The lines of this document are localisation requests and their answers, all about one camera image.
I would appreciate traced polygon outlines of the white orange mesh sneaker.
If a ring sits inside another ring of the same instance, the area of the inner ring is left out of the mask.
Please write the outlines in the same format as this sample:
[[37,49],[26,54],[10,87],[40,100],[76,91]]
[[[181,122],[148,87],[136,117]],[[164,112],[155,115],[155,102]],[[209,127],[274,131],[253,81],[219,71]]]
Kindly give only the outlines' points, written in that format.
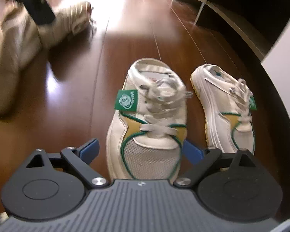
[[44,48],[49,49],[59,44],[70,35],[77,35],[88,27],[95,29],[91,18],[93,7],[88,1],[62,0],[53,8],[55,20],[38,26],[38,35]]

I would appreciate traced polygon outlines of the beige quilted slipper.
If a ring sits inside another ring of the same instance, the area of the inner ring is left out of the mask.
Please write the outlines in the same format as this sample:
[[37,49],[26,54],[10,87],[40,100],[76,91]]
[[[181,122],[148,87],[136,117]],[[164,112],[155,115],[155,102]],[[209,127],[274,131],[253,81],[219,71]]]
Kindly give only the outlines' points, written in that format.
[[0,20],[0,115],[13,104],[20,72],[41,49],[37,25],[26,8],[8,2]]

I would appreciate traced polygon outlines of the white green sneaker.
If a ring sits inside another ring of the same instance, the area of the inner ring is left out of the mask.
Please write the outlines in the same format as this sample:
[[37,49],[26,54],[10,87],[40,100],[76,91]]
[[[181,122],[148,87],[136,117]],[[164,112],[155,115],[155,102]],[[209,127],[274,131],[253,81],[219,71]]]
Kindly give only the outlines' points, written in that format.
[[219,66],[204,64],[191,74],[192,87],[205,114],[205,134],[209,147],[225,153],[247,149],[255,153],[255,133],[251,110],[256,110],[252,91]]
[[143,58],[131,65],[107,133],[111,180],[174,182],[188,134],[186,101],[192,95],[160,60]]

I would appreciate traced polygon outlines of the white cabinet door right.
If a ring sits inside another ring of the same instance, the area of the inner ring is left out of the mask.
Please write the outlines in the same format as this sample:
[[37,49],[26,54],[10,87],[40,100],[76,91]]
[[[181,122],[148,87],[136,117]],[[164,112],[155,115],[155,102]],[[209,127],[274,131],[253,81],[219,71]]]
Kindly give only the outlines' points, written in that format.
[[275,135],[284,157],[290,157],[290,19],[261,62],[274,87]]

